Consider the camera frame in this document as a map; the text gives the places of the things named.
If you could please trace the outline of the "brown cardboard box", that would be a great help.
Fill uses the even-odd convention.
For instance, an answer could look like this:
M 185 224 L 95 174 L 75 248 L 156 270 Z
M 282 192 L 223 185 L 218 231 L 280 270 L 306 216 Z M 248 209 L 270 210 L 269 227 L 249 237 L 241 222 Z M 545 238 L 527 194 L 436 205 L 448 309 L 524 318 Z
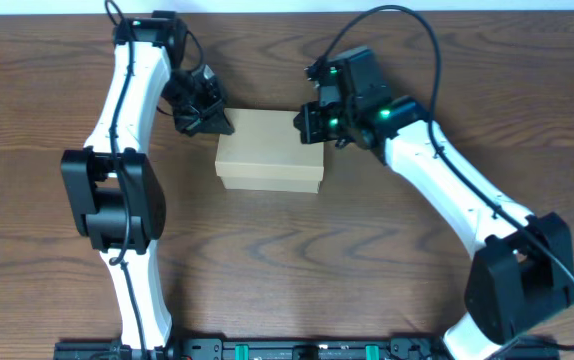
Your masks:
M 316 193 L 324 145 L 305 145 L 293 111 L 227 108 L 235 131 L 218 141 L 215 169 L 229 190 Z

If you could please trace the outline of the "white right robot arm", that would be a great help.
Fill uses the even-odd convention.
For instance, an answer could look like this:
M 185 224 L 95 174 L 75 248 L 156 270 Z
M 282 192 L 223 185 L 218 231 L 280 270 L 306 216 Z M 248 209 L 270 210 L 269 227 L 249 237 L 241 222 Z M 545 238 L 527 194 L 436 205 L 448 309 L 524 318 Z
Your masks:
M 442 337 L 453 359 L 490 359 L 509 347 L 552 348 L 533 327 L 574 305 L 571 231 L 538 217 L 487 180 L 413 98 L 341 97 L 323 90 L 294 119 L 304 144 L 370 150 L 435 208 L 471 259 L 466 313 Z

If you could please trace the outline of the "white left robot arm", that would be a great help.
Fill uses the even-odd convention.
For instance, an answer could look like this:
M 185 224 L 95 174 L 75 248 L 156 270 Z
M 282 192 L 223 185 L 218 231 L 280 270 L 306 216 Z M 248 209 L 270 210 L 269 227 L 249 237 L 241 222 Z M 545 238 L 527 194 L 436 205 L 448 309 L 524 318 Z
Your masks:
M 57 359 L 175 359 L 173 319 L 162 291 L 159 240 L 166 200 L 148 157 L 159 102 L 186 136 L 231 135 L 226 97 L 205 62 L 182 66 L 195 38 L 174 11 L 126 17 L 106 4 L 114 25 L 114 72 L 100 118 L 80 150 L 67 150 L 61 174 L 77 231 L 106 264 L 122 331 L 107 342 L 60 342 Z

